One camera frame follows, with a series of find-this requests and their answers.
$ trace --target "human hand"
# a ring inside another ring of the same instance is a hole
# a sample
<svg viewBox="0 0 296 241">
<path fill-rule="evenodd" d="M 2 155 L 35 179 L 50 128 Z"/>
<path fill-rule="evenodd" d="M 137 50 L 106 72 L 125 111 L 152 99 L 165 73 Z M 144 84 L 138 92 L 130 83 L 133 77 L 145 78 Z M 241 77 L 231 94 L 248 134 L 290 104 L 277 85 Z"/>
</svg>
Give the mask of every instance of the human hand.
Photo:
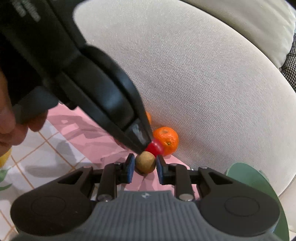
<svg viewBox="0 0 296 241">
<path fill-rule="evenodd" d="M 0 156 L 4 155 L 11 146 L 21 144 L 27 135 L 28 128 L 32 131 L 39 131 L 46 117 L 47 112 L 25 124 L 16 123 L 8 95 L 7 81 L 0 70 Z"/>
</svg>

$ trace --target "orange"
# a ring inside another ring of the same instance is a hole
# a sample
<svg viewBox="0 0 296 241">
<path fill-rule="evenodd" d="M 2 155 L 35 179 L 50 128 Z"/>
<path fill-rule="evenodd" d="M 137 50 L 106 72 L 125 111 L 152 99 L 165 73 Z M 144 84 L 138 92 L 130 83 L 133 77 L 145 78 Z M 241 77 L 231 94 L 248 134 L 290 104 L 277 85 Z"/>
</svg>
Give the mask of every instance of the orange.
<svg viewBox="0 0 296 241">
<path fill-rule="evenodd" d="M 164 156 L 174 153 L 179 144 L 178 134 L 170 127 L 161 127 L 153 132 L 154 138 L 158 139 L 164 147 Z"/>
<path fill-rule="evenodd" d="M 152 123 L 151 115 L 150 115 L 150 113 L 148 111 L 146 111 L 146 115 L 147 115 L 148 122 L 151 125 L 151 123 Z"/>
</svg>

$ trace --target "black and white checkered fabric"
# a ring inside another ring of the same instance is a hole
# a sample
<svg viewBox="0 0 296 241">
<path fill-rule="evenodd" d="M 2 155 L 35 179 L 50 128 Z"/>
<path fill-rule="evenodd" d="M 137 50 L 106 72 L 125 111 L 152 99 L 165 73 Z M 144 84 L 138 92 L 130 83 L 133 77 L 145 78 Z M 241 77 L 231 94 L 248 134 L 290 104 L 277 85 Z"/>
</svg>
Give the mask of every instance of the black and white checkered fabric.
<svg viewBox="0 0 296 241">
<path fill-rule="evenodd" d="M 286 61 L 281 68 L 281 73 L 296 92 L 296 34 L 294 34 L 292 48 L 287 54 Z"/>
</svg>

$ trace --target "cherry tomato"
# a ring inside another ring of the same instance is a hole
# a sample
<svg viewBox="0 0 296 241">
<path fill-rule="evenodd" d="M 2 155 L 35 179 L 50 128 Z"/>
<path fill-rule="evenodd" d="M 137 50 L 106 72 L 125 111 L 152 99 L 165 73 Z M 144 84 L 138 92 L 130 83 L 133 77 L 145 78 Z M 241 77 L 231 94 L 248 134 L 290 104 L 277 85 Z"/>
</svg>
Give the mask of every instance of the cherry tomato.
<svg viewBox="0 0 296 241">
<path fill-rule="evenodd" d="M 157 157 L 157 155 L 163 155 L 164 148 L 159 140 L 153 139 L 152 142 L 147 146 L 145 151 L 148 151 L 155 157 Z"/>
</svg>

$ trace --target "yellow object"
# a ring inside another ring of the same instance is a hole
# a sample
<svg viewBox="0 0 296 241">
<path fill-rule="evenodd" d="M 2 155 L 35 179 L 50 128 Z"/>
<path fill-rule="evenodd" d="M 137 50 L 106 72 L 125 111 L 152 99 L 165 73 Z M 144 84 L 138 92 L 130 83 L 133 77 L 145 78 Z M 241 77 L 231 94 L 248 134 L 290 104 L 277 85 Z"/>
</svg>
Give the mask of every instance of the yellow object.
<svg viewBox="0 0 296 241">
<path fill-rule="evenodd" d="M 136 157 L 136 168 L 141 173 L 151 173 L 156 167 L 155 156 L 148 151 L 143 151 L 140 155 Z"/>
<path fill-rule="evenodd" d="M 8 160 L 11 154 L 11 148 L 3 156 L 0 157 L 0 168 L 4 166 L 5 162 Z"/>
</svg>

